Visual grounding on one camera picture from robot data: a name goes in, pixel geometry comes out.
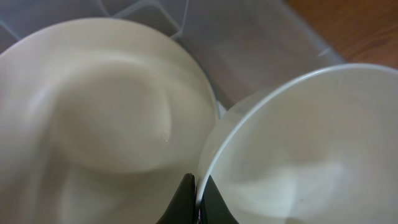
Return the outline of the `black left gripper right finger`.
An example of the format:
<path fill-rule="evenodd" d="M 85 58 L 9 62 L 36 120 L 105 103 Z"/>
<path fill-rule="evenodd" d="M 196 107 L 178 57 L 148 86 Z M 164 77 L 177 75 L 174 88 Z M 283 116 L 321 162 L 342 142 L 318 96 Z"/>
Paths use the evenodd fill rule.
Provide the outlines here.
<path fill-rule="evenodd" d="M 200 202 L 200 224 L 238 224 L 223 200 L 212 176 L 209 176 Z"/>

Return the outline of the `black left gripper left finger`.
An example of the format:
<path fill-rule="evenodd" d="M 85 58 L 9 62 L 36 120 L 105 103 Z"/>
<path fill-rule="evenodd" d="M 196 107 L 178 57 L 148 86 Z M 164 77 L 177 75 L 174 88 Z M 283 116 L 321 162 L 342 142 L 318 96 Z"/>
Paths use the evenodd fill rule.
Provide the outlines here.
<path fill-rule="evenodd" d="M 195 191 L 195 176 L 190 173 L 185 174 L 157 224 L 192 224 L 195 213 Z"/>

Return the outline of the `large cream bowl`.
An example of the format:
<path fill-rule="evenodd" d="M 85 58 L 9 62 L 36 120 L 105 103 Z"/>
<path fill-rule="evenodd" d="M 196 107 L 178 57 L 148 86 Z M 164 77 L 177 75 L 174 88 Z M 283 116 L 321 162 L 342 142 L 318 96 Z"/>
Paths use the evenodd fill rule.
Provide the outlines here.
<path fill-rule="evenodd" d="M 161 32 L 77 19 L 1 54 L 1 222 L 157 223 L 220 114 Z"/>

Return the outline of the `white small bowl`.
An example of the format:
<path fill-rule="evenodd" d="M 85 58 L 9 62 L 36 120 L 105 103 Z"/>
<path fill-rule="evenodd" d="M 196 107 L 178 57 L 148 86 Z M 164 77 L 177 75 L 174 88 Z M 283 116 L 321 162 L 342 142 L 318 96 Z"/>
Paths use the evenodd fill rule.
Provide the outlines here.
<path fill-rule="evenodd" d="M 198 166 L 238 223 L 396 223 L 397 70 L 324 68 L 236 103 Z"/>

